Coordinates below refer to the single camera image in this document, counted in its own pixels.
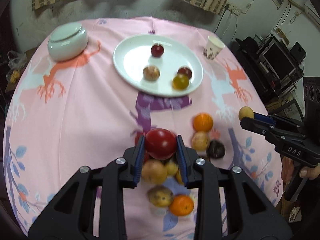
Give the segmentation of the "person's right hand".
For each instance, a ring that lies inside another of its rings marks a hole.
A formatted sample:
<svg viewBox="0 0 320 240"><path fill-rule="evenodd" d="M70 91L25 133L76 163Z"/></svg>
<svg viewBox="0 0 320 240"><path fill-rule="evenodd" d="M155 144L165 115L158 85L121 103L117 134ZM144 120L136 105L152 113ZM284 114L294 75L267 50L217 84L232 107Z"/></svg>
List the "person's right hand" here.
<svg viewBox="0 0 320 240"><path fill-rule="evenodd" d="M282 166L283 168L281 171L281 178L285 184L288 184L293 177L293 172L295 169L293 160L288 157L284 157L282 159ZM299 176L300 178L308 178L309 180L315 181L317 184L319 184L319 173L320 168L318 164L314 168L310 168L307 166L303 167L299 173Z"/></svg>

